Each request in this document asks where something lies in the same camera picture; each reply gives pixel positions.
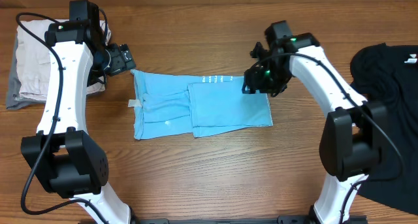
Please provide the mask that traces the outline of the light blue printed t-shirt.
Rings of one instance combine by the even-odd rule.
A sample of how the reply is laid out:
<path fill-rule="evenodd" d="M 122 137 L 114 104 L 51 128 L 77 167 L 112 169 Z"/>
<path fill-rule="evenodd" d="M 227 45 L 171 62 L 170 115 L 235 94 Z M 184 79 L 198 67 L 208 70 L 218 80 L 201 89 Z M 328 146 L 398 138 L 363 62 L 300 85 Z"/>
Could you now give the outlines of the light blue printed t-shirt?
<path fill-rule="evenodd" d="M 134 138 L 195 138 L 273 124 L 266 94 L 244 94 L 241 76 L 187 76 L 133 70 Z"/>

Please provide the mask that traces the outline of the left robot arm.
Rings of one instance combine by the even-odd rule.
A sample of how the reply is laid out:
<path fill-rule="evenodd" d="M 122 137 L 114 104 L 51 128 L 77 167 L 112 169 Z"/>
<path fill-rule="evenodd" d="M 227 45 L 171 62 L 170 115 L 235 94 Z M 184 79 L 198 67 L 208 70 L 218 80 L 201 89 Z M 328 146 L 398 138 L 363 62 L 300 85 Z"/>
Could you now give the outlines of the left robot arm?
<path fill-rule="evenodd" d="M 79 204 L 96 223 L 137 223 L 133 209 L 122 202 L 109 177 L 105 151 L 86 127 L 88 86 L 105 84 L 135 68 L 127 45 L 107 44 L 104 11 L 88 0 L 69 3 L 69 20 L 51 20 L 40 38 L 50 54 L 47 100 L 37 132 L 22 139 L 21 153 L 48 193 L 64 206 Z"/>

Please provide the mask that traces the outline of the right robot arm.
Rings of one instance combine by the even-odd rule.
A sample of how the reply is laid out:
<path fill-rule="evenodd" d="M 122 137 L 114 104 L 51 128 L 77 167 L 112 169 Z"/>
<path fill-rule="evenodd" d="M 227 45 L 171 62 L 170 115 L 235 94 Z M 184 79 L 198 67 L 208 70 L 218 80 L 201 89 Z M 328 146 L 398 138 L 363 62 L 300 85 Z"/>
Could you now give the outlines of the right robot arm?
<path fill-rule="evenodd" d="M 351 205 L 387 149 L 387 113 L 357 93 L 332 66 L 311 33 L 292 34 L 286 21 L 265 30 L 268 48 L 250 52 L 256 63 L 244 73 L 243 93 L 282 93 L 298 78 L 326 117 L 319 156 L 327 172 L 321 194 L 306 215 L 279 216 L 278 223 L 367 223 L 351 217 Z"/>

